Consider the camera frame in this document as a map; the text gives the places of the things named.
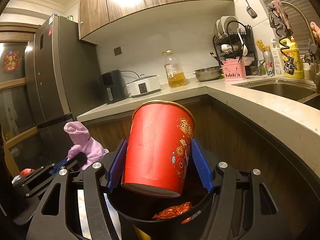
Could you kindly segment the red paper cup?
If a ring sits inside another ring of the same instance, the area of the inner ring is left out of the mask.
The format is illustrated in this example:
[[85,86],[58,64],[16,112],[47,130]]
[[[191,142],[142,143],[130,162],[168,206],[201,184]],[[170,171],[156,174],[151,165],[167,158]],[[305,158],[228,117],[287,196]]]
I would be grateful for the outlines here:
[[195,121],[176,102],[152,100],[133,113],[122,186],[156,197],[182,195]]

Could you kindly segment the floral blue white tablecloth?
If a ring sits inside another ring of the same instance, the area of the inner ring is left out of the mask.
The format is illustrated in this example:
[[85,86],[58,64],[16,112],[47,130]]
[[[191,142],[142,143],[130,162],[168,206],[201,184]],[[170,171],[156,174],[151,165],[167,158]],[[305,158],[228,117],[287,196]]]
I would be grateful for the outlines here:
[[[82,235],[87,239],[92,239],[91,231],[90,231],[89,225],[88,225],[88,219],[87,219],[87,213],[86,213],[86,207],[85,207],[84,191],[78,190],[77,194],[78,194],[78,209],[79,209],[79,218],[80,218]],[[104,198],[106,201],[108,211],[111,216],[113,226],[116,230],[117,236],[119,237],[119,239],[122,239],[121,225],[120,225],[120,219],[119,219],[118,212],[111,205],[110,201],[108,200],[107,194],[104,194]]]

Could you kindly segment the white rice cooker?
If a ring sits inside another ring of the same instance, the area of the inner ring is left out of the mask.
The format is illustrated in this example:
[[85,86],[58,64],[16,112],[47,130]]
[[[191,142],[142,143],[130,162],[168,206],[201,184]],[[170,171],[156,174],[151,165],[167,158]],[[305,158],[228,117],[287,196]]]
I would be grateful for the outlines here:
[[157,75],[140,77],[129,82],[126,87],[132,98],[153,94],[161,90]]

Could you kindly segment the red white printed plastic bag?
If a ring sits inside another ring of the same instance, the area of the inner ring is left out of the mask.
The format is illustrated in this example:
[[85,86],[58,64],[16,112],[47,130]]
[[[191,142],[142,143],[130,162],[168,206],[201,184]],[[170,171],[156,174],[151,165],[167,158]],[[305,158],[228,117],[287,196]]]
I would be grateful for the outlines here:
[[31,174],[32,172],[34,172],[35,170],[32,168],[25,168],[23,169],[19,175],[15,176],[15,178],[12,180],[12,184],[14,184],[15,182],[17,182],[18,180],[20,180],[21,178]]

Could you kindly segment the steel mixing bowl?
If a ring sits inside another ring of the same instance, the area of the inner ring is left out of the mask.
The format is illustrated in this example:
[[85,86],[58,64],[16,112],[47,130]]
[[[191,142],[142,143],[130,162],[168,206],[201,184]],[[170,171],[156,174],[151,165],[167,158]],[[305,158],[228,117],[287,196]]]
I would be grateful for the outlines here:
[[197,80],[200,82],[217,80],[222,75],[222,68],[219,66],[212,66],[202,69],[197,69],[193,72]]

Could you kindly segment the black trash bin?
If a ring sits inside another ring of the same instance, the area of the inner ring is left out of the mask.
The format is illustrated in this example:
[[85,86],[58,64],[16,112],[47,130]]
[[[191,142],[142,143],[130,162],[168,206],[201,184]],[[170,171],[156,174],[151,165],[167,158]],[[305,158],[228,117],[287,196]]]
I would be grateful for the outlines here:
[[121,218],[151,239],[200,239],[213,201],[212,193],[158,198],[123,188],[107,197]]

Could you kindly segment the wooden glass door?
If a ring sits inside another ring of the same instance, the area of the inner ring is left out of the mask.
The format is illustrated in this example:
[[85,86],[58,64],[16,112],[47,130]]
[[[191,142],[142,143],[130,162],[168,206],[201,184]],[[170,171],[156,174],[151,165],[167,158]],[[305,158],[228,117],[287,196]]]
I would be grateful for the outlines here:
[[40,165],[42,140],[35,125],[27,93],[25,54],[38,27],[1,23],[1,139],[9,174]]

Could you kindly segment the pink utensil basket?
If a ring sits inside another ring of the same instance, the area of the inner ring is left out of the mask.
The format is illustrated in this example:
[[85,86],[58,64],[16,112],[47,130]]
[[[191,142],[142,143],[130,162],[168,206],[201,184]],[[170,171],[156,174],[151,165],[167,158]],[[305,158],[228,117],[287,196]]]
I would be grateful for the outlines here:
[[222,70],[225,81],[242,81],[246,79],[245,65],[239,59],[223,61]]

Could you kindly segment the white spray bottle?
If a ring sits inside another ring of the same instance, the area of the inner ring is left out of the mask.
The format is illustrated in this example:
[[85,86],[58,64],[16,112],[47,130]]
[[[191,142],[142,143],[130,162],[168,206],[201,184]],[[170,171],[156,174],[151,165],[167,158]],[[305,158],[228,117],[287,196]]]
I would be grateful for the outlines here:
[[279,48],[279,44],[275,38],[271,39],[271,53],[274,62],[274,75],[277,77],[284,77],[284,61],[282,59],[282,54]]

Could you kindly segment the black dish rack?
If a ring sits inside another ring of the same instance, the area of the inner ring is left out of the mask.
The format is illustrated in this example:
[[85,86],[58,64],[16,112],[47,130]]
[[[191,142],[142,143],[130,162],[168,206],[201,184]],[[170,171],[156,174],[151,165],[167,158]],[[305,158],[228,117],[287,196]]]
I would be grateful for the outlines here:
[[213,46],[221,61],[240,56],[242,43],[247,48],[247,54],[244,57],[251,58],[251,63],[248,66],[256,66],[258,57],[253,40],[253,29],[250,25],[244,25],[239,21],[230,21],[222,34],[213,36]]

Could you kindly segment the yellow detergent bottle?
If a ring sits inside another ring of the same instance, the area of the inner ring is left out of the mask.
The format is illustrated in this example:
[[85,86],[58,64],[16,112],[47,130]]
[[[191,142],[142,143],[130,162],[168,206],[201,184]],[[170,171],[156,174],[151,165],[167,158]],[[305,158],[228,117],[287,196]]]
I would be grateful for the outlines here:
[[284,75],[288,78],[303,79],[303,66],[298,44],[294,37],[284,38],[280,42],[281,56],[284,61]]

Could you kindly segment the dark wall socket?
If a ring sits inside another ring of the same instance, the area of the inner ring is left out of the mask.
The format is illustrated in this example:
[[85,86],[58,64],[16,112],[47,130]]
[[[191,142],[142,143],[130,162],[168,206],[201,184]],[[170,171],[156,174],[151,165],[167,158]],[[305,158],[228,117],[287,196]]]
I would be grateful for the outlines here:
[[118,56],[122,54],[121,47],[114,48],[114,55]]

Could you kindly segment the cooking oil bottle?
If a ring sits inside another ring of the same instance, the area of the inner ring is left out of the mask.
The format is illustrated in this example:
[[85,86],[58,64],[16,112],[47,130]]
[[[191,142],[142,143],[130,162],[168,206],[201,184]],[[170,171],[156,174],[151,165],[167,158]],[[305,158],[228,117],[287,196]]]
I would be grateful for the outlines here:
[[164,57],[164,69],[169,87],[174,88],[186,85],[184,71],[178,57],[173,54],[171,49],[164,51],[162,56]]

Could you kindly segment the pink plastic glove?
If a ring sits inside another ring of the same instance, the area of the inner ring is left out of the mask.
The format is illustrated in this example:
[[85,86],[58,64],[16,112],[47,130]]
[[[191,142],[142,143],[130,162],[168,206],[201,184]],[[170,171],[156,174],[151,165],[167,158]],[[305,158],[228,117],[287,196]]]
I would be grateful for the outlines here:
[[68,150],[68,160],[80,152],[87,157],[87,162],[80,167],[80,171],[85,170],[93,163],[102,161],[104,155],[109,153],[108,149],[103,148],[101,143],[91,137],[89,130],[81,122],[67,122],[63,129],[73,142],[73,146]]

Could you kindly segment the steel sink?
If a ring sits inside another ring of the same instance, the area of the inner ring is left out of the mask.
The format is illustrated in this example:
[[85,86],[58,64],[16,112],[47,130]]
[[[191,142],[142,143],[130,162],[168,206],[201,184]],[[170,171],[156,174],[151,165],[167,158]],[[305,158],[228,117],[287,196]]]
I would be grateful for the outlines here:
[[319,90],[315,85],[304,81],[271,78],[239,83],[236,86],[281,96],[319,110]]

